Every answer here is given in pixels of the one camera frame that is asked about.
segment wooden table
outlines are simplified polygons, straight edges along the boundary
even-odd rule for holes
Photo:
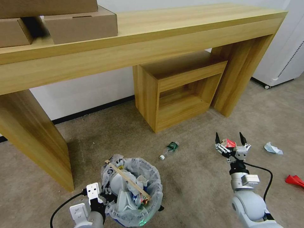
[[[0,133],[68,191],[67,144],[29,88],[206,48],[228,59],[212,106],[229,116],[287,12],[235,4],[119,13],[119,35],[0,48]]]

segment red object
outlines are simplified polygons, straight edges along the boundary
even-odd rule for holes
[[[304,188],[304,182],[297,175],[288,175],[288,177],[285,179],[285,182],[288,184],[299,185]]]
[[[227,139],[227,145],[226,147],[236,147],[237,144],[233,141],[231,141],[230,139]]]

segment gray carpet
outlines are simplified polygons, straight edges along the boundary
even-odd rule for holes
[[[252,144],[247,162],[267,167],[274,180],[267,196],[273,217],[283,227],[303,227],[304,189],[286,184],[288,174],[304,180],[304,77],[265,90],[250,82],[229,118],[215,110],[184,121],[158,134],[127,102],[58,124],[71,158],[75,192],[68,193],[10,142],[0,144],[0,227],[49,227],[53,211],[87,184],[100,181],[100,168],[112,154],[142,157],[155,165],[163,184],[165,210],[145,227],[242,227],[230,199],[229,165],[214,149],[215,132],[239,142],[241,131]],[[171,141],[179,151],[159,160]],[[266,152],[271,141],[284,155]],[[263,195],[269,174],[248,168],[261,180]],[[55,228],[72,228],[68,206],[54,219]],[[121,227],[111,218],[106,228]]]

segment table top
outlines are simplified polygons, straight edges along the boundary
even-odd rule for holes
[[[0,48],[0,65],[280,18],[286,13],[231,3],[118,13],[116,37],[58,45],[50,37],[40,38],[31,45]]]

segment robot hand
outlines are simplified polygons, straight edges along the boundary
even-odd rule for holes
[[[98,183],[86,187],[88,199],[70,207],[74,228],[104,228],[106,199],[100,196]]]
[[[227,159],[231,167],[229,174],[231,176],[231,187],[234,191],[232,207],[246,228],[282,228],[282,226],[276,223],[266,207],[265,196],[267,191],[265,192],[264,199],[252,191],[260,180],[257,175],[251,175],[246,169],[245,165],[250,164],[244,161],[251,145],[247,143],[242,133],[240,133],[240,138],[242,146],[226,147],[221,144],[218,133],[216,133],[215,137],[215,149]]]

